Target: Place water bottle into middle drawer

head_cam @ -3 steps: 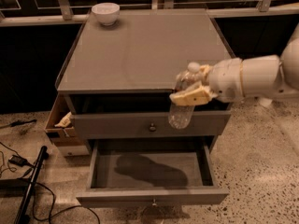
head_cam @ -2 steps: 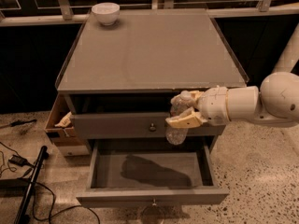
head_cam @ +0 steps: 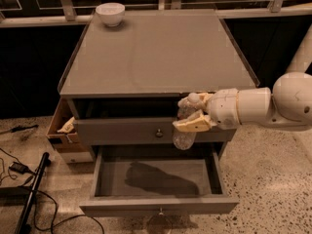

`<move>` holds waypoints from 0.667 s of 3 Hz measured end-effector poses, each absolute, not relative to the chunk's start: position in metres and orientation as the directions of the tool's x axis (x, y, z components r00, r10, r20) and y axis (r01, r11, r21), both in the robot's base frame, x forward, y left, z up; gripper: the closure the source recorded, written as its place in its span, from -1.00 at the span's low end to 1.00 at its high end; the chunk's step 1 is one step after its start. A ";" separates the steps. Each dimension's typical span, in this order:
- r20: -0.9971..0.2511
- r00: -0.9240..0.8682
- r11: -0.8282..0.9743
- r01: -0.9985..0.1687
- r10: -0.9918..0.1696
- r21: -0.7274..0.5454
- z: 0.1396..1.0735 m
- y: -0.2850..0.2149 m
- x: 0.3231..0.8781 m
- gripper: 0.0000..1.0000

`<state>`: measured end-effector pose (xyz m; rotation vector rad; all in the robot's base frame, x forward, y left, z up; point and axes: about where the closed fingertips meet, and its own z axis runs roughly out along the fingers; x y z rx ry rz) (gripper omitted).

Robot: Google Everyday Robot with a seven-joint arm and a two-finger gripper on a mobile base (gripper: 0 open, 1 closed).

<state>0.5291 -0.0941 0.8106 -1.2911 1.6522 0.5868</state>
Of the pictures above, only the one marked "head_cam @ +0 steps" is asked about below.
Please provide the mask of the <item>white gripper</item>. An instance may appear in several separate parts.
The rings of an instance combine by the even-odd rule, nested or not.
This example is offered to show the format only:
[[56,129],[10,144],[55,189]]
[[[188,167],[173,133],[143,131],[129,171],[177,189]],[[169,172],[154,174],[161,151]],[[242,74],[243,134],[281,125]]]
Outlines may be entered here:
[[209,131],[217,125],[222,130],[236,129],[240,125],[238,116],[238,90],[225,89],[210,93],[190,93],[188,100],[192,103],[207,103],[207,112],[198,110],[186,119],[173,122],[174,127],[183,133],[200,133]]

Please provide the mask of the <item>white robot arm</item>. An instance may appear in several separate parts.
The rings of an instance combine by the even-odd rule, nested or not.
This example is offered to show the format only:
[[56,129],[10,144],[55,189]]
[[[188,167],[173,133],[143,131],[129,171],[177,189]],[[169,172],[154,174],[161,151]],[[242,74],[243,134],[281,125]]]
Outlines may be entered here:
[[214,94],[191,93],[178,102],[174,127],[199,133],[218,127],[236,129],[245,124],[285,131],[305,131],[312,126],[312,26],[301,41],[290,66],[269,88],[225,89]]

